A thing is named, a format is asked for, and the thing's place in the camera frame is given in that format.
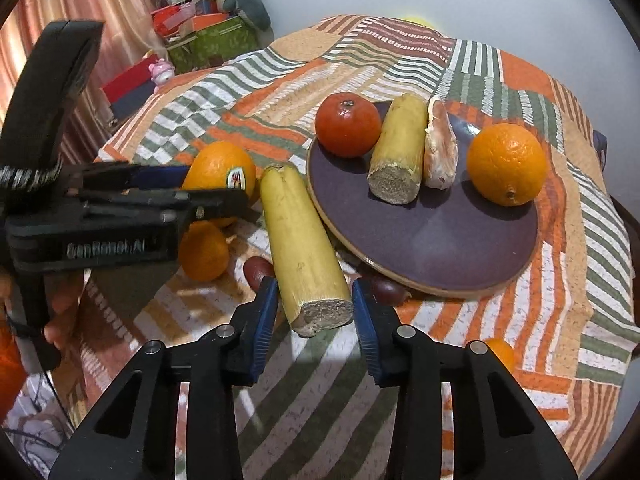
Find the person's hand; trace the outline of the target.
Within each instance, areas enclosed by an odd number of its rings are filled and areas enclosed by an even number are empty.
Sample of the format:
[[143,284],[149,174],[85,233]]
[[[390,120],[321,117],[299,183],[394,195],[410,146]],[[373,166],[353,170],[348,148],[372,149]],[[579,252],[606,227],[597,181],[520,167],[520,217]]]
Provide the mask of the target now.
[[[47,297],[52,310],[51,319],[43,329],[44,338],[58,350],[63,350],[72,338],[79,298],[85,288],[85,272],[48,276]],[[13,278],[1,269],[1,345],[11,338],[6,314],[12,310]]]

